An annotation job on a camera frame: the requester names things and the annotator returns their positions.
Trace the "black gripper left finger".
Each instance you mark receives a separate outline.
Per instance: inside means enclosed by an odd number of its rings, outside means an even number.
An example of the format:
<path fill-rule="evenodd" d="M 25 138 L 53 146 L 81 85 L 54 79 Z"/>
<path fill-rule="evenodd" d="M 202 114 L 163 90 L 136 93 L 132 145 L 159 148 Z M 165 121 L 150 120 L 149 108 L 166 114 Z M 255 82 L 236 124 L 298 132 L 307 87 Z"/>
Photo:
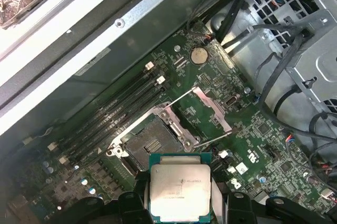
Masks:
<path fill-rule="evenodd" d="M 87 197 L 70 208 L 70 223 L 149 223 L 145 189 L 150 173 L 140 171 L 133 191 L 124 192 L 116 200 L 104 203 L 99 197 Z"/>

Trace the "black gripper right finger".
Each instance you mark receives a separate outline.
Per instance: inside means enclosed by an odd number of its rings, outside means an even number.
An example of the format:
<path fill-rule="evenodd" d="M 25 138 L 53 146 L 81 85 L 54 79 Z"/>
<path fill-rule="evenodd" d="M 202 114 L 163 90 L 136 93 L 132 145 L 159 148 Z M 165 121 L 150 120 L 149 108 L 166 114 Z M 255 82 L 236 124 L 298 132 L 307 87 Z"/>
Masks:
<path fill-rule="evenodd" d="M 231 192 L 224 182 L 211 179 L 211 206 L 218 223 L 326 223 L 326 218 L 285 197 L 265 204 L 243 192 Z"/>

